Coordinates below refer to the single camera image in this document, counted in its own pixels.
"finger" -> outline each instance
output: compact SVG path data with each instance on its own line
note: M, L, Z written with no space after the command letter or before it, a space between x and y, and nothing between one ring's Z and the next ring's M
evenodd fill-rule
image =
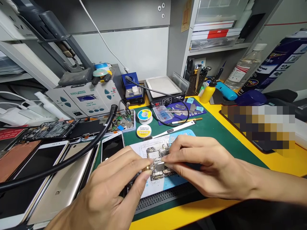
M218 141L212 137L195 137L187 135L178 135L175 141L172 143L169 152L178 152L181 148L189 147L205 147L217 144Z
M203 176L204 173L200 171L196 171L183 163L175 163L175 164L168 164L165 163L165 166L173 169L177 172L180 176L184 179L189 181L192 185L194 185L198 190L202 188Z
M141 171L148 165L151 165L152 163L153 159L150 158L144 158L130 162L108 179L107 186L112 187L112 192L116 196L118 196L118 194L123 190L123 188L139 171Z
M142 172L137 177L137 179L133 183L132 188L130 189L125 199L120 204L119 206L120 213L126 219L131 219L132 221L135 210L137 209L138 203L141 199L141 195L145 189L146 182L151 174L152 174L151 170Z
M162 157L161 160L165 163L189 162L205 166L211 166L214 163L211 159L210 148L182 148Z
M142 157L136 154L133 150L125 152L110 163L102 165L100 168L97 168L93 172L94 176L92 179L92 183L100 183L120 171L124 166L130 164L132 161L140 159L142 159Z
M113 156L111 156L110 158L108 158L107 160L105 160L104 162L101 162L97 168L106 165L110 162L112 162L113 160L115 160L116 158L118 158L119 156L123 155L124 153L128 152L132 150L132 148L130 146L126 146L125 148L119 150L116 154L114 154Z

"blue silicone mat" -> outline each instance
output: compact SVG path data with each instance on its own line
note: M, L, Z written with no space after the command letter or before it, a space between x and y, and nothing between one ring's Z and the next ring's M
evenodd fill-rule
M190 97L190 98L193 98L193 100L194 100L194 101L192 102L192 104L194 104L194 105L196 105L196 106L199 106L199 107L202 107L202 108L203 108L203 106L201 106L201 105L198 103L198 101L197 101L194 97ZM185 101L185 104L188 106L189 109L191 108L191 104L190 104L190 103L187 103L186 101L187 101L188 99L190 99L190 98L186 98L186 99L184 100L184 101ZM169 104L169 106L167 106L167 108L179 110L179 108L176 107L177 104L184 106L184 104L183 104L182 102L177 102L177 103ZM205 114L205 113L207 113L207 112L206 112L205 109L204 109L201 113L190 113L190 117L195 117L195 116L198 116L198 115L201 115L201 114ZM165 123L169 124L169 123L172 123L172 122L174 122L174 121L184 120L184 119L187 118L187 116L185 116L185 115L183 115L183 114L181 114L181 115L179 116L178 114L174 114L174 113L173 113L173 115L174 115L173 119L168 120L168 121L166 121Z

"dispensing bottle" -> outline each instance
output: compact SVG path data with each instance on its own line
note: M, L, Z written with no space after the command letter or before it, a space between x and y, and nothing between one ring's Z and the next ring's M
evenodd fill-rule
M225 85L232 90L240 89L259 65L261 61L261 51L263 51L266 46L267 44L257 44L250 54L239 60L225 81Z

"solder wire spool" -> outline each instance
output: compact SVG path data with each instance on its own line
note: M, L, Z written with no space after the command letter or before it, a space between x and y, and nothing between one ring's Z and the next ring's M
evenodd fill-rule
M137 129L137 136L144 139L151 135L151 127L149 125L140 125Z
M143 109L138 112L138 119L142 125L148 125L153 121L153 114L148 109Z

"spray can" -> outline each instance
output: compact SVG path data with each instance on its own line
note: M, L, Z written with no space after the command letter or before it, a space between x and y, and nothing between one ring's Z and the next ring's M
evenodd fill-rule
M306 52L307 28L281 40L238 94L242 95L251 89L262 92Z

